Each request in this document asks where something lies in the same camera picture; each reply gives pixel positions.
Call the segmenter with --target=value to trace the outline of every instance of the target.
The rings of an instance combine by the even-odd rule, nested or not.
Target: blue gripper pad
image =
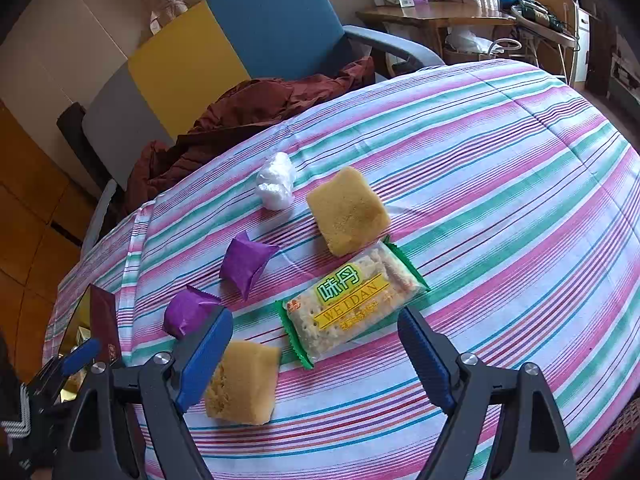
[[[62,361],[62,374],[64,376],[71,376],[75,374],[80,370],[80,368],[95,359],[100,348],[102,348],[100,340],[95,337],[92,337],[82,343]]]
[[[398,315],[398,335],[431,403],[445,414],[453,414],[456,401],[451,395],[449,371],[407,308]]]
[[[178,346],[189,345],[180,350],[191,353],[183,361],[179,358],[180,351],[174,352],[176,357],[176,367],[181,368],[180,389],[175,403],[182,413],[186,412],[202,398],[207,384],[226,349],[226,345],[231,339],[234,331],[234,321],[231,312],[226,308],[220,308],[215,321],[206,327],[206,332],[189,334],[178,343]],[[191,348],[190,343],[193,338],[197,343],[195,348]]]

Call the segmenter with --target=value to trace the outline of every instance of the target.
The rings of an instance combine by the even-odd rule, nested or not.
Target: purple wrapped candy
[[[222,260],[220,278],[231,280],[246,301],[249,291],[262,275],[269,258],[277,253],[280,248],[277,245],[252,242],[242,231],[231,240]]]
[[[220,303],[219,297],[187,285],[169,302],[162,329],[176,339],[182,339],[203,324]]]

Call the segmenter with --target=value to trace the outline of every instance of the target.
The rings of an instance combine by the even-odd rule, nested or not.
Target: cabinet door
[[[576,53],[575,81],[587,81],[589,64],[589,15],[582,9],[578,9],[578,44],[580,50]]]

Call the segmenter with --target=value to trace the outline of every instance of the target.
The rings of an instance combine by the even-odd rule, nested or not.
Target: pink and green striped fabric
[[[276,151],[298,170],[294,205],[282,212],[262,209],[253,193],[256,170]],[[282,348],[269,424],[212,420],[203,403],[186,413],[215,478],[414,478],[444,415],[426,398],[396,320],[308,371],[273,309],[348,258],[329,254],[305,203],[346,165],[383,200],[392,240],[432,287],[422,313],[434,330],[488,364],[539,364],[582,456],[640,382],[640,159],[575,91],[510,60],[351,92],[207,164],[129,216],[65,278],[44,357],[96,283],[116,295],[127,363],[143,363],[172,348],[162,316],[190,284],[223,298],[235,338]],[[245,229],[282,248],[247,302],[218,277]],[[482,475],[497,417],[487,413],[469,478]],[[160,478],[150,445],[147,457]]]

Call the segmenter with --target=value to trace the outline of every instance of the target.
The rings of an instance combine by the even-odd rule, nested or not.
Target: wooden cabinet
[[[586,10],[578,9],[578,52],[574,56],[574,70],[571,86],[577,90],[584,90],[587,82],[587,68],[589,65],[590,17]]]
[[[58,283],[95,208],[0,102],[0,330],[21,380],[42,366]]]

